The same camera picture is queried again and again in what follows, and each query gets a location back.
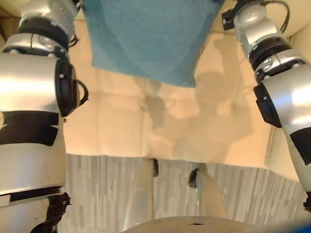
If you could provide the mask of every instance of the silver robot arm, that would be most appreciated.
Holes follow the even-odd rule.
[[[265,6],[282,3],[288,15],[279,31],[267,19]],[[257,105],[264,121],[282,128],[292,162],[311,212],[311,65],[284,39],[289,7],[282,1],[238,0],[222,15],[225,30],[235,28],[245,56],[255,72]]]
[[[66,178],[63,122],[88,97],[68,56],[78,4],[28,3],[17,33],[1,50],[1,233],[55,233],[70,204],[60,190]]]

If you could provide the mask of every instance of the blue towel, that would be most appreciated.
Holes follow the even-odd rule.
[[[195,87],[194,70],[224,0],[84,0],[95,67]]]

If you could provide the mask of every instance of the cream leather couch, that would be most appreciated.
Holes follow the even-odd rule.
[[[293,35],[293,46],[311,61],[311,1],[287,2],[291,20],[285,35]],[[6,11],[18,14],[16,3],[10,4],[15,5]],[[226,0],[221,12],[234,4]],[[268,7],[279,27],[285,13],[281,5]],[[86,23],[81,13],[77,19],[80,42],[69,53],[90,96],[67,117],[68,153],[263,167],[297,179],[282,132],[262,120],[253,70],[234,31],[222,30],[220,14],[197,64],[195,89],[92,67]]]

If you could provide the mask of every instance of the gray carpet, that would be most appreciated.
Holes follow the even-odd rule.
[[[59,224],[60,233],[120,232],[129,189],[140,158],[68,155],[65,191],[72,197]],[[154,180],[155,217],[196,215],[196,193],[188,187],[194,168],[185,161],[159,161]],[[223,194],[230,219],[253,224],[276,224],[308,216],[300,184],[268,170],[208,165]]]

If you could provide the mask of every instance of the black cable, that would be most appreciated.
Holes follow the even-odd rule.
[[[81,106],[82,104],[84,104],[88,100],[88,90],[87,90],[87,87],[84,85],[83,82],[81,82],[78,79],[76,80],[76,82],[83,88],[83,91],[84,91],[84,95],[83,95],[83,97],[79,103],[79,106]]]
[[[287,26],[288,26],[288,23],[290,21],[290,14],[291,14],[291,10],[290,10],[290,7],[289,5],[287,4],[287,2],[285,1],[280,1],[280,0],[269,0],[269,1],[264,1],[265,2],[265,5],[268,5],[270,3],[279,3],[279,4],[282,4],[285,6],[286,10],[287,10],[287,14],[286,14],[286,18],[284,20],[284,23],[282,25],[282,27],[280,28],[280,31],[282,33],[284,33],[287,29]]]
[[[69,44],[68,48],[75,46],[78,42],[79,42],[79,39],[77,38],[77,35],[74,34],[73,35],[73,39],[70,40],[71,44]]]

